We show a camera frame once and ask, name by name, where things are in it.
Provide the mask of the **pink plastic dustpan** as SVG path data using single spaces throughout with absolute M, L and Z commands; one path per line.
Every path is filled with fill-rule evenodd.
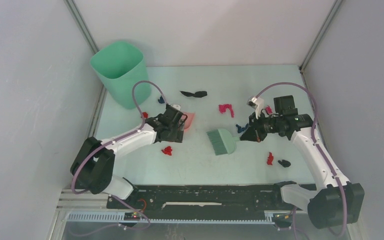
M 195 118 L 195 113 L 193 113 L 193 112 L 184 112 L 183 113 L 181 120 L 184 123 L 184 125 L 183 125 L 184 132 L 187 132 L 190 129 L 190 127 L 194 121 L 194 118 Z

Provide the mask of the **mint green hand brush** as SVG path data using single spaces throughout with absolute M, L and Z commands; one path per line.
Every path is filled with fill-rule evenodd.
M 236 142 L 240 141 L 239 136 L 232 136 L 232 134 L 224 128 L 210 130 L 207 131 L 206 134 L 216 156 L 232 154 L 237 148 Z

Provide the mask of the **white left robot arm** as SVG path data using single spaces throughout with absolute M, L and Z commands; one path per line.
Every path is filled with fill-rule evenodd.
M 71 165 L 71 186 L 80 184 L 85 192 L 116 196 L 125 208 L 133 208 L 138 202 L 137 188 L 126 178 L 114 175 L 115 161 L 155 143 L 182 143 L 187 120 L 179 105 L 167 104 L 164 113 L 145 118 L 138 127 L 118 136 L 87 138 Z

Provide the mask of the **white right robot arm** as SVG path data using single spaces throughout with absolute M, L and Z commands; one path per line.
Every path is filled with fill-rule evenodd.
M 251 97 L 247 105 L 254 109 L 241 141 L 262 142 L 268 134 L 286 137 L 302 155 L 314 181 L 315 190 L 294 182 L 279 184 L 271 194 L 271 204 L 284 209 L 289 204 L 305 211 L 317 229 L 356 223 L 360 217 L 365 191 L 351 183 L 320 144 L 320 135 L 308 114 L 299 114 L 291 95 L 274 98 L 275 114 L 263 113 L 264 100 Z

